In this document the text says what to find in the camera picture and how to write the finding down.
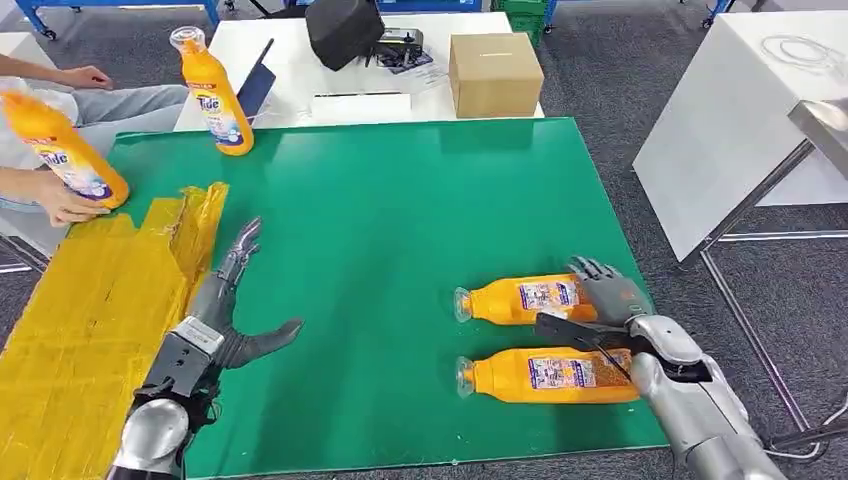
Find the person's left hand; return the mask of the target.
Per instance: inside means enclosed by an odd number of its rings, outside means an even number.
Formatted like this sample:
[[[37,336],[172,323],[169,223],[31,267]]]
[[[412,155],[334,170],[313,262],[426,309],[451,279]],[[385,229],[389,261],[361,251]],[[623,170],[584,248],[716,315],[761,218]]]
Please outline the person's left hand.
[[[112,90],[112,79],[94,66],[82,66],[59,71],[58,83],[74,89]]]

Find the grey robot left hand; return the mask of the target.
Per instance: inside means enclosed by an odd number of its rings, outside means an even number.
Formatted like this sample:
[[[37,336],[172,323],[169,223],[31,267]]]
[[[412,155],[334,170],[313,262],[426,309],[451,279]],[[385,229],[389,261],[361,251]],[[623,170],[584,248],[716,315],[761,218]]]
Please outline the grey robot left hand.
[[[262,219],[248,221],[239,231],[218,267],[202,282],[188,314],[217,332],[221,339],[211,354],[215,365],[238,369],[292,343],[303,327],[300,319],[290,319],[279,328],[247,335],[233,325],[237,289],[249,259],[259,251]]]

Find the person's right hand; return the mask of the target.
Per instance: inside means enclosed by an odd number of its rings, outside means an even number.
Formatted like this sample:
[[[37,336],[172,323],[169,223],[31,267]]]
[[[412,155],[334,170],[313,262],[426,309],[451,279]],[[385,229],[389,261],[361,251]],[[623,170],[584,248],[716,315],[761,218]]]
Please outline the person's right hand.
[[[97,201],[72,191],[49,171],[32,172],[30,189],[33,200],[44,208],[55,227],[86,222],[111,212]]]

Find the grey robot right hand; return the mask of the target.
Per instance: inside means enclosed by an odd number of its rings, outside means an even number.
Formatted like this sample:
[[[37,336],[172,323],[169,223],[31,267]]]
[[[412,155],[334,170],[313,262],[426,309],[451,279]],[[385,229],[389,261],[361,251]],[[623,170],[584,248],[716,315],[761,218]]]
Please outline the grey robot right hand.
[[[596,318],[578,320],[553,310],[536,314],[534,333],[556,346],[582,352],[628,348],[631,320],[656,310],[645,292],[614,267],[593,258],[573,256],[569,268],[586,294]]]

